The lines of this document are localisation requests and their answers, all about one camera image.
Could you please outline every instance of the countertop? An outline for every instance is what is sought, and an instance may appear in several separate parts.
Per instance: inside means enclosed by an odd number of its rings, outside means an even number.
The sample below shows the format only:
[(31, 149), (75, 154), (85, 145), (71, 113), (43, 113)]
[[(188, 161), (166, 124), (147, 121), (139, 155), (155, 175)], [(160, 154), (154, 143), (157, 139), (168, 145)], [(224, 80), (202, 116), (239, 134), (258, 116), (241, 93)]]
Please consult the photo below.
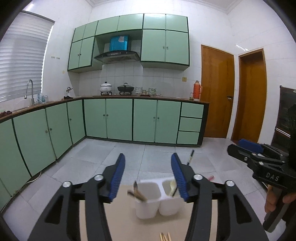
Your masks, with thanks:
[(209, 102), (203, 102), (203, 101), (193, 101), (185, 98), (176, 98), (176, 97), (156, 97), (156, 96), (139, 96), (139, 95), (99, 95), (99, 96), (78, 96), (74, 97), (72, 99), (61, 99), (61, 100), (54, 100), (54, 101), (49, 101), (44, 104), (36, 104), (34, 106), (29, 106), (27, 108), (23, 108), (20, 110), (15, 110), (12, 111), (12, 114), (4, 116), (0, 118), (0, 123), (9, 119), (12, 119), (16, 116), (23, 115), (35, 110), (40, 110), (44, 109), (46, 107), (50, 107), (53, 105), (57, 104), (62, 104), (70, 101), (75, 101), (75, 100), (81, 100), (81, 99), (107, 99), (107, 98), (120, 98), (120, 99), (153, 99), (153, 100), (169, 100), (169, 101), (181, 101), (181, 102), (187, 102), (187, 103), (200, 103), (200, 104), (209, 104)]

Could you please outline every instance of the pot lid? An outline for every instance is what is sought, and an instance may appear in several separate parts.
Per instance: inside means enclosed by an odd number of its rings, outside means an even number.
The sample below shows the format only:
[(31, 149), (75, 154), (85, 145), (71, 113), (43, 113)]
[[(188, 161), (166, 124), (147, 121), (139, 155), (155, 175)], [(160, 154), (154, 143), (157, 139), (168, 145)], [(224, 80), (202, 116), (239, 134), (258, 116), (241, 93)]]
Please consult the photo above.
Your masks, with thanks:
[(133, 88), (132, 86), (128, 85), (128, 83), (124, 83), (123, 85), (121, 85), (119, 87), (122, 87), (122, 88), (124, 88), (124, 87)]
[(100, 86), (112, 86), (112, 85), (109, 84), (109, 83), (107, 83), (107, 82), (105, 81), (105, 83), (104, 83), (104, 84), (101, 84)]

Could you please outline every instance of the orange thermos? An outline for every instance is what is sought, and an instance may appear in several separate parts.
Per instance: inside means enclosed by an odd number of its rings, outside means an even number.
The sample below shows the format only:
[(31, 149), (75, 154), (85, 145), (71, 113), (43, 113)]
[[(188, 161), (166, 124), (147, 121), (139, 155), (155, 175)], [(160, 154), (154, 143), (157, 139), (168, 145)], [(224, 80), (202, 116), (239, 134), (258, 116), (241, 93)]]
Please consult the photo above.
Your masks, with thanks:
[(200, 83), (197, 80), (193, 85), (193, 99), (200, 99), (201, 92), (202, 92), (202, 87), (200, 86)]

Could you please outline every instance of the window blind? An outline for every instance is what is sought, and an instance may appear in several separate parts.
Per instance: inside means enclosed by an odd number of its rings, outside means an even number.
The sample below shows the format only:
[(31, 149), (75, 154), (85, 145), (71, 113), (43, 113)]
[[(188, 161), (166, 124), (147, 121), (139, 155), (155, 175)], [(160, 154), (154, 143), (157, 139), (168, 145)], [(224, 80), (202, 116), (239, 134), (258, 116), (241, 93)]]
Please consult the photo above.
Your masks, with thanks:
[[(54, 22), (20, 12), (0, 42), (0, 102), (41, 92), (42, 68)], [(28, 96), (31, 95), (31, 84)]]

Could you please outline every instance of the tiled floor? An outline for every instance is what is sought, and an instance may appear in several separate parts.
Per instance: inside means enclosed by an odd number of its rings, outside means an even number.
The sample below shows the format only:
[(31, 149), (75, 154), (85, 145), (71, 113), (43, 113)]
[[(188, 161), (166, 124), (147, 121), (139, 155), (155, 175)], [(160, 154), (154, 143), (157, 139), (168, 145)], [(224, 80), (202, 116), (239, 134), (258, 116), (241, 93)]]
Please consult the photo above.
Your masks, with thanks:
[[(246, 196), (260, 221), (265, 212), (265, 190), (252, 178), (246, 164), (227, 154), (229, 139), (205, 138), (201, 148), (195, 148), (191, 166), (205, 177), (214, 176), (214, 182), (233, 180)], [(20, 241), (26, 241), (40, 214), (64, 181), (82, 183), (117, 160), (119, 153), (126, 157), (126, 168), (121, 184), (131, 185), (134, 180), (173, 176), (170, 157), (176, 152), (186, 163), (192, 148), (136, 145), (85, 139), (71, 149), (58, 163), (47, 169), (30, 184), (4, 213), (4, 219)], [(268, 234), (276, 241), (285, 229), (285, 223)]]

